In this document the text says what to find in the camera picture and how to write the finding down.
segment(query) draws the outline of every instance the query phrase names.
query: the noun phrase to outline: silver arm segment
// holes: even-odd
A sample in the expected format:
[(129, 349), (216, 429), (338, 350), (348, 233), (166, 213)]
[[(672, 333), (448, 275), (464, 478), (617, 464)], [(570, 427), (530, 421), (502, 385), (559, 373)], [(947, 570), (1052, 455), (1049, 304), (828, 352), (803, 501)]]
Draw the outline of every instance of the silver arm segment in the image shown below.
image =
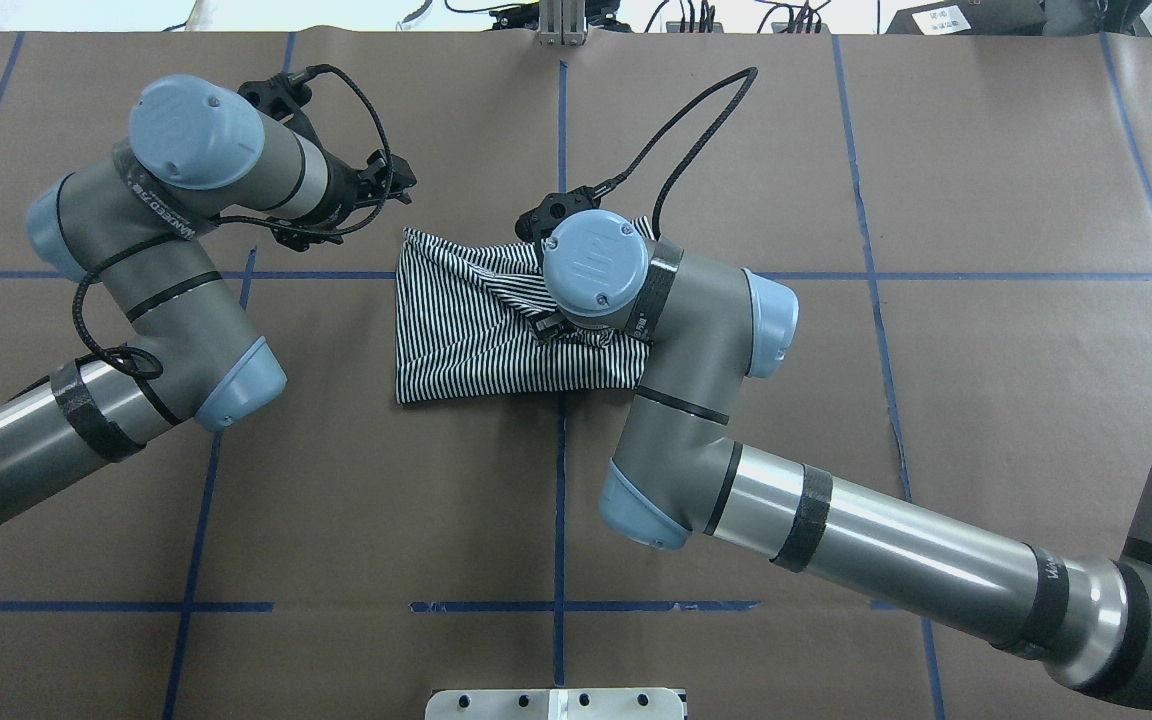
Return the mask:
[[(581, 211), (543, 255), (568, 319), (652, 342), (600, 498), (612, 528), (669, 550), (700, 530), (1041, 660), (1076, 691), (1152, 710), (1152, 470), (1123, 556), (1064, 559), (741, 446), (726, 438), (736, 391), (780, 364), (793, 294), (627, 227)], [(635, 258), (632, 243), (650, 268), (608, 262)]]

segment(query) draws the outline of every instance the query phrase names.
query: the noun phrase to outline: gray arm segment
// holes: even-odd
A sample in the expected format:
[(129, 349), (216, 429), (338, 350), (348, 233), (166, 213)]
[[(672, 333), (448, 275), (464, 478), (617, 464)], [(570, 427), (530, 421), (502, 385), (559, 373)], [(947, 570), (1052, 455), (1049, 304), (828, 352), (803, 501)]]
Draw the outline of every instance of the gray arm segment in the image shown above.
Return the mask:
[[(173, 219), (211, 218), (230, 205), (312, 214), (328, 184), (324, 156), (242, 97), (187, 76), (146, 88), (131, 124), (129, 145), (141, 144), (143, 165), (177, 176), (156, 174), (154, 188), (128, 181), (119, 168), (127, 167), (128, 146), (119, 143), (114, 156), (45, 192), (26, 225), (40, 255), (70, 279), (143, 241), (182, 236), (100, 276), (136, 332), (128, 344), (151, 351), (162, 374), (138, 382), (100, 361), (70, 363), (52, 373), (50, 386), (0, 407), (0, 524), (181, 420), (228, 427), (282, 392), (287, 379), (191, 228)], [(243, 150), (235, 156), (236, 145)]]
[[(570, 245), (581, 242), (573, 228), (599, 234), (593, 220), (576, 222), (593, 213), (602, 212), (573, 215), (553, 237)], [(573, 323), (634, 334), (627, 310), (579, 310), (581, 293), (636, 276), (608, 271), (589, 282), (586, 268), (611, 255), (605, 243), (616, 237), (600, 234), (585, 253), (568, 247), (562, 262), (551, 262), (558, 257), (547, 249), (547, 285)], [(628, 234), (622, 241), (643, 242)], [(654, 291), (650, 279), (639, 285), (641, 294)], [(759, 287), (738, 270), (694, 255), (677, 264), (602, 492), (608, 524), (670, 550), (699, 529), (781, 568), (819, 575), (998, 650), (1041, 660), (1053, 679), (1076, 691), (1152, 710), (1152, 470), (1115, 562), (1064, 559), (735, 444), (726, 424), (742, 377), (778, 363), (760, 356), (776, 346), (764, 327), (767, 313), (796, 313), (796, 305), (760, 304)], [(787, 325), (791, 334), (793, 320)]]

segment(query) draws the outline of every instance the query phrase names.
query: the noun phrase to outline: white paper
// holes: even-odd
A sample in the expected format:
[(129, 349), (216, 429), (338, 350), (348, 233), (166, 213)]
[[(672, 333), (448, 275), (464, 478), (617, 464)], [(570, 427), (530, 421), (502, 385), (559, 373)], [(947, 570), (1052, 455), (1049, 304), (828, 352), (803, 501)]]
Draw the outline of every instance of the white paper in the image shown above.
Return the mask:
[(956, 5), (948, 8), (937, 8), (914, 14), (914, 22), (918, 23), (918, 29), (923, 35), (948, 35), (950, 32), (963, 32), (964, 29), (972, 29), (968, 24), (968, 18), (963, 17), (963, 10)]

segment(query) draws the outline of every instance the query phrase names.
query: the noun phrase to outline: striped cloth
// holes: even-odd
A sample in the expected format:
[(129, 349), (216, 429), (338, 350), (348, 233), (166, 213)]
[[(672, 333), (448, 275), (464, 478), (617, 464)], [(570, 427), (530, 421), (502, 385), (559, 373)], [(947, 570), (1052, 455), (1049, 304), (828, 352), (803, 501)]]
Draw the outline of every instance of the striped cloth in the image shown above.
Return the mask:
[[(635, 223), (650, 237), (646, 219)], [(631, 388), (646, 343), (570, 328), (541, 342), (526, 318), (553, 313), (535, 248), (462, 247), (407, 228), (397, 257), (397, 401)]]

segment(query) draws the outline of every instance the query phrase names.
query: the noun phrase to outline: cable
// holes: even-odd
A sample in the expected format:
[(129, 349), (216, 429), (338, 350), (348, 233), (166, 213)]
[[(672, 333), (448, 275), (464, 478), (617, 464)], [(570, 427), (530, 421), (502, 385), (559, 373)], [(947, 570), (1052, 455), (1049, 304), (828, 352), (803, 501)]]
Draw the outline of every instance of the cable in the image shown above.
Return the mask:
[[(143, 252), (151, 249), (151, 247), (159, 247), (162, 245), (162, 243), (175, 240), (180, 240), (180, 237), (174, 236), (174, 234), (161, 234), (159, 237), (137, 242), (136, 245), (128, 247), (128, 249), (122, 252), (116, 252), (109, 256), (109, 258), (106, 258), (105, 260), (101, 260), (99, 265), (96, 265), (94, 268), (89, 270), (88, 273), (83, 275), (82, 281), (78, 281), (78, 290), (74, 291), (74, 302), (70, 306), (70, 314), (74, 319), (74, 328), (78, 332), (78, 340), (88, 347), (92, 357), (104, 361), (106, 365), (114, 367), (119, 373), (141, 379), (142, 381), (152, 381), (152, 379), (160, 377), (160, 374), (162, 374), (162, 361), (158, 359), (151, 351), (142, 350), (139, 347), (100, 347), (100, 343), (96, 342), (94, 338), (92, 338), (91, 332), (88, 332), (88, 323), (83, 319), (83, 302), (88, 300), (88, 288), (91, 288), (92, 285), (100, 281), (100, 274), (104, 273), (105, 270), (113, 268), (114, 265), (131, 258), (131, 256), (137, 252)], [(142, 370), (137, 359), (145, 361), (150, 364), (150, 369)], [(29, 392), (29, 389), (32, 389), (33, 387), (38, 387), (37, 384), (36, 386), (26, 388), (24, 392)]]
[(722, 88), (732, 85), (733, 82), (744, 79), (744, 82), (741, 83), (741, 86), (737, 88), (736, 94), (733, 94), (732, 99), (727, 101), (726, 106), (723, 106), (722, 113), (719, 113), (718, 118), (714, 118), (714, 122), (708, 123), (708, 128), (705, 128), (705, 132), (700, 132), (700, 138), (695, 142), (691, 150), (687, 150), (687, 154), (682, 156), (682, 160), (675, 165), (673, 172), (669, 173), (669, 176), (666, 181), (664, 181), (664, 185), (660, 185), (660, 192), (657, 195), (655, 205), (652, 210), (652, 233), (655, 237), (660, 237), (660, 209), (664, 209), (664, 200), (668, 197), (669, 190), (673, 188), (673, 183), (679, 181), (679, 177), (682, 176), (687, 166), (690, 165), (691, 161), (695, 160), (696, 156), (700, 153), (705, 143), (708, 143), (708, 138), (712, 138), (714, 132), (718, 132), (718, 128), (722, 127), (723, 122), (727, 122), (727, 118), (729, 118), (732, 112), (736, 109), (740, 101), (745, 99), (745, 93), (749, 92), (749, 88), (755, 84), (756, 77), (758, 77), (758, 68), (745, 68), (740, 73), (733, 74), (730, 77), (718, 81), (714, 85), (710, 85), (708, 88), (705, 88), (705, 90), (700, 91), (700, 94), (692, 97), (687, 105), (682, 106), (682, 109), (679, 109), (677, 113), (673, 114), (673, 118), (669, 118), (668, 122), (660, 126), (660, 129), (658, 129), (655, 135), (652, 136), (652, 141), (649, 141), (646, 145), (643, 146), (643, 150), (639, 150), (639, 153), (634, 158), (634, 160), (631, 160), (630, 167), (627, 167), (624, 170), (616, 174), (616, 176), (605, 179), (605, 181), (598, 183), (598, 185), (594, 187), (594, 192), (591, 195), (590, 199), (594, 200), (598, 199), (598, 197), (604, 197), (608, 192), (616, 190), (617, 184), (626, 182), (626, 180), (630, 177), (630, 174), (639, 167), (639, 162), (649, 156), (649, 152), (655, 146), (655, 143), (664, 137), (664, 134), (668, 132), (669, 129), (676, 126), (679, 120), (684, 118), (687, 113), (695, 109), (696, 105), (702, 104), (705, 99), (707, 99), (707, 97), (715, 94), (719, 90), (722, 90)]
[(647, 18), (647, 24), (643, 26), (643, 32), (652, 32), (652, 23), (655, 22), (657, 15), (659, 15), (660, 10), (662, 10), (664, 7), (668, 3), (669, 0), (660, 0), (660, 3), (657, 6), (657, 9), (652, 10), (652, 17)]
[(794, 5), (787, 5), (787, 3), (765, 3), (765, 5), (771, 5), (771, 8), (767, 9), (767, 14), (763, 15), (763, 22), (758, 23), (758, 29), (755, 29), (755, 35), (763, 32), (763, 26), (765, 26), (765, 24), (767, 24), (767, 20), (772, 17), (772, 13), (780, 10), (781, 8), (787, 8), (788, 10), (790, 10), (790, 23), (794, 23), (794, 10), (796, 9)]
[(397, 28), (399, 29), (403, 29), (404, 24), (412, 22), (412, 20), (419, 18), (420, 15), (424, 15), (425, 13), (429, 13), (429, 8), (433, 3), (434, 3), (434, 0), (424, 0), (424, 1), (422, 1), (420, 8), (416, 8), (411, 13), (407, 13), (407, 15), (404, 15), (404, 17), (402, 20), (397, 21)]
[(475, 10), (461, 10), (461, 9), (457, 9), (457, 8), (453, 8), (450, 0), (444, 0), (444, 8), (447, 8), (448, 10), (450, 10), (453, 13), (460, 13), (462, 15), (472, 15), (472, 14), (476, 14), (476, 13), (491, 13), (492, 10), (507, 10), (509, 8), (522, 8), (522, 5), (520, 5), (520, 3), (492, 5), (492, 6), (490, 6), (490, 8), (477, 8)]
[(367, 227), (367, 225), (371, 225), (371, 220), (376, 220), (376, 215), (380, 214), (380, 209), (384, 209), (385, 199), (387, 199), (387, 197), (389, 196), (389, 191), (393, 188), (394, 165), (393, 162), (389, 161), (389, 137), (385, 136), (385, 128), (384, 126), (380, 124), (380, 115), (376, 113), (376, 106), (371, 104), (371, 100), (367, 100), (367, 97), (364, 94), (364, 92), (362, 92), (362, 88), (358, 88), (357, 83), (353, 82), (353, 78), (347, 76), (344, 70), (335, 67), (334, 65), (310, 65), (310, 67), (305, 69), (305, 73), (308, 74), (308, 77), (310, 77), (310, 79), (320, 76), (320, 74), (324, 73), (334, 74), (334, 76), (338, 76), (340, 81), (344, 82), (346, 85), (349, 86), (349, 90), (351, 90), (354, 94), (358, 96), (358, 100), (362, 100), (362, 104), (366, 106), (367, 114), (371, 115), (371, 122), (376, 124), (376, 135), (380, 136), (380, 151), (382, 158), (385, 159), (385, 191), (380, 192), (380, 200), (378, 202), (378, 204), (376, 204), (374, 209), (371, 209), (371, 213), (367, 213), (367, 217), (358, 220), (357, 223), (349, 225), (349, 227), (347, 228), (326, 229), (326, 232), (324, 229), (300, 228), (296, 227), (296, 225), (291, 225), (288, 222), (271, 222), (270, 220), (262, 220), (260, 218), (248, 218), (247, 215), (227, 215), (225, 218), (217, 218), (215, 223), (259, 225), (262, 228), (271, 228), (271, 229), (294, 228), (296, 229), (297, 234), (303, 234), (303, 236), (335, 237), (340, 236), (340, 234), (361, 232), (362, 228), (365, 228)]
[(718, 92), (719, 90), (722, 90), (722, 88), (727, 88), (733, 82), (736, 82), (742, 78), (744, 78), (744, 82), (741, 83), (740, 88), (736, 88), (736, 94), (733, 94), (732, 99), (727, 101), (727, 106), (723, 106), (722, 113), (719, 113), (718, 118), (714, 118), (714, 122), (708, 123), (708, 128), (705, 128), (705, 132), (702, 132), (700, 138), (696, 141), (695, 145), (691, 146), (691, 150), (687, 151), (685, 156), (682, 156), (682, 160), (680, 160), (676, 167), (673, 168), (673, 173), (669, 173), (669, 176), (666, 179), (666, 181), (664, 181), (664, 185), (660, 185), (660, 192), (659, 195), (657, 195), (657, 202), (654, 207), (652, 209), (653, 236), (660, 237), (660, 209), (664, 209), (664, 202), (666, 200), (666, 197), (669, 196), (669, 190), (673, 188), (673, 183), (679, 181), (679, 179), (682, 176), (682, 172), (687, 169), (687, 166), (690, 165), (691, 161), (696, 159), (696, 156), (698, 156), (702, 150), (704, 150), (705, 143), (708, 143), (708, 138), (712, 138), (714, 136), (714, 132), (718, 132), (718, 128), (722, 127), (723, 122), (727, 122), (727, 118), (729, 118), (732, 112), (736, 109), (736, 106), (740, 105), (740, 101), (745, 99), (745, 93), (749, 92), (749, 88), (755, 84), (755, 78), (758, 78), (758, 68), (745, 68), (740, 73), (733, 74), (733, 76), (718, 81), (718, 83), (714, 83), (714, 85), (708, 86), (707, 90), (696, 96), (690, 103), (687, 103), (687, 105), (684, 105), (684, 108), (679, 109), (677, 113), (673, 115), (673, 118), (669, 118), (669, 122), (664, 124), (662, 128), (660, 128), (660, 131), (655, 135), (655, 137), (653, 137), (652, 141), (647, 144), (647, 146), (644, 147), (644, 152), (641, 152), (639, 158), (635, 158), (635, 164), (637, 164), (637, 160), (641, 160), (641, 157), (646, 154), (645, 151), (649, 150), (650, 146), (654, 145), (655, 141), (659, 141), (660, 136), (667, 132), (669, 128), (674, 127), (675, 123), (677, 123), (677, 121), (682, 119), (687, 113), (689, 113), (691, 108), (695, 108), (696, 105), (699, 105), (700, 101), (705, 99), (705, 97), (710, 97), (714, 92)]

